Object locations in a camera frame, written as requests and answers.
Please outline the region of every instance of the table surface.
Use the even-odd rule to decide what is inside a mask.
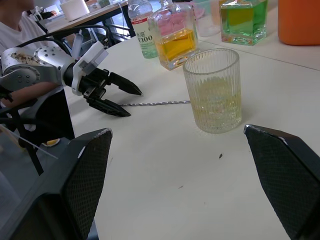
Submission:
[[[126,5],[128,5],[127,1],[121,1],[119,2],[119,4],[121,5],[121,7],[124,7]],[[59,18],[57,20],[53,20],[52,22],[49,22],[45,25],[45,27],[47,28],[49,33],[58,31],[58,30],[63,30],[63,29],[69,29],[69,28],[73,28],[75,26],[79,26],[85,22],[88,22],[92,19],[98,18],[104,14],[110,13],[114,10],[117,10],[118,8],[120,8],[118,3],[114,3],[108,6],[105,6],[103,8],[99,8],[81,18],[78,18],[74,21],[68,21],[65,17]]]
[[[240,55],[243,116],[227,133],[199,130],[189,104],[127,107],[132,116],[117,118],[65,89],[76,136],[113,130],[95,216],[100,240],[289,240],[260,185],[243,130],[245,124],[279,129],[320,154],[320,61],[310,54],[319,47],[286,46],[272,36],[244,50],[218,44],[199,46],[228,46]],[[130,79],[144,95],[111,86],[107,99],[189,99],[182,67],[168,71],[158,58],[144,59],[136,38],[108,52],[100,67]]]

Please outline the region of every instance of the glass tumbler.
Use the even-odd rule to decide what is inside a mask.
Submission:
[[[199,36],[209,37],[220,32],[218,0],[196,0],[193,2],[196,30]]]
[[[239,55],[230,49],[200,52],[183,65],[196,125],[213,134],[236,127],[242,118]]]

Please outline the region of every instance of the glass container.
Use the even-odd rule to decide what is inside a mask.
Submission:
[[[278,36],[289,45],[320,45],[320,1],[278,0]]]
[[[221,5],[222,41],[255,45],[267,36],[268,0],[227,0]]]
[[[194,16],[197,33],[209,37],[220,32],[220,13],[218,0],[196,1]]]
[[[192,6],[161,0],[161,8],[148,17],[160,63],[168,70],[182,65],[198,47]]]
[[[230,49],[200,52],[183,65],[196,125],[213,134],[227,132],[242,119],[239,55]]]
[[[152,13],[152,5],[148,0],[128,0],[128,16],[131,19],[136,40],[139,42],[145,59],[152,59],[158,56],[147,22]]]

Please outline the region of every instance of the ribbed glass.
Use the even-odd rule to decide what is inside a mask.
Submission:
[[[183,65],[196,125],[213,134],[236,127],[242,118],[240,63],[237,52],[216,48]]]

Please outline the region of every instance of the orange container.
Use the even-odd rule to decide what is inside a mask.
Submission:
[[[278,36],[289,45],[320,45],[320,0],[278,0]]]

